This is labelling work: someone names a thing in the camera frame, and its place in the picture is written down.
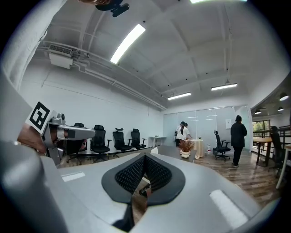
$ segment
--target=white table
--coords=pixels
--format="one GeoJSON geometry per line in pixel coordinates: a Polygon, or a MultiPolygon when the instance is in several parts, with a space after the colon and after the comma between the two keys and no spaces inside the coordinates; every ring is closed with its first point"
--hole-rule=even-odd
{"type": "Polygon", "coordinates": [[[156,147],[156,140],[158,138],[166,138],[166,137],[165,136],[161,136],[161,137],[149,137],[149,138],[152,138],[153,139],[153,146],[156,147]]]}
{"type": "Polygon", "coordinates": [[[196,150],[195,159],[204,157],[204,146],[202,139],[191,139],[191,142],[194,142],[194,150],[196,150]]]}
{"type": "Polygon", "coordinates": [[[279,186],[280,186],[280,184],[282,182],[282,179],[283,179],[283,176],[284,176],[284,172],[285,172],[285,168],[286,168],[286,164],[287,164],[288,153],[289,153],[289,151],[291,151],[291,144],[286,145],[285,149],[286,149],[286,152],[285,152],[284,163],[283,163],[282,171],[281,171],[281,174],[280,174],[276,189],[279,188],[279,186]]]}

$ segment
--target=table leg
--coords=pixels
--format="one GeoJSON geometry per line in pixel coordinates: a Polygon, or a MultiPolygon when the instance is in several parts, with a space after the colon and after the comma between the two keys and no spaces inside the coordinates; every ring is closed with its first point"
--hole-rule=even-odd
{"type": "Polygon", "coordinates": [[[280,187],[280,184],[282,182],[282,179],[283,179],[283,176],[284,176],[284,172],[285,172],[285,168],[286,168],[286,164],[287,164],[287,158],[288,158],[288,152],[290,150],[286,149],[286,152],[285,152],[285,158],[284,158],[284,163],[283,163],[283,167],[282,167],[282,171],[281,171],[281,174],[280,174],[280,177],[279,177],[279,180],[278,180],[278,183],[276,185],[276,189],[278,189],[280,187]]]}
{"type": "Polygon", "coordinates": [[[261,149],[261,143],[259,142],[259,146],[258,146],[258,158],[256,159],[256,164],[259,163],[259,159],[260,159],[260,149],[261,149]]]}
{"type": "Polygon", "coordinates": [[[267,144],[267,152],[266,152],[266,159],[265,159],[266,167],[267,167],[268,164],[269,164],[270,151],[271,151],[271,143],[268,142],[268,144],[267,144]]]}

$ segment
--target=beige tablecloth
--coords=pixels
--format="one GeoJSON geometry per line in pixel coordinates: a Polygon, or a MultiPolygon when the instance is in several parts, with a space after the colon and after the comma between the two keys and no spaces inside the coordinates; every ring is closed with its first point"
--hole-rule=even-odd
{"type": "Polygon", "coordinates": [[[194,150],[196,150],[195,159],[204,157],[204,147],[202,139],[191,139],[191,142],[194,142],[194,150]]]}

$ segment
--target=window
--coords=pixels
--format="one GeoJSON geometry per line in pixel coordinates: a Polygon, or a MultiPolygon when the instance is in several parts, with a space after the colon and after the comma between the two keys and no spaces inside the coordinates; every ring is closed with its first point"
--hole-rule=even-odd
{"type": "MultiPolygon", "coordinates": [[[[253,132],[270,130],[270,120],[253,122],[253,132]]],[[[254,133],[254,137],[269,137],[270,133],[254,133]]]]}

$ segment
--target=potted plant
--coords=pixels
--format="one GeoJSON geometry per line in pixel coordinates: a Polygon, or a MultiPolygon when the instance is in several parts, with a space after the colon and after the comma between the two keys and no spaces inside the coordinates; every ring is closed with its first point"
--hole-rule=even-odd
{"type": "Polygon", "coordinates": [[[190,140],[180,140],[181,156],[183,158],[189,158],[191,150],[194,148],[194,142],[190,140]]]}

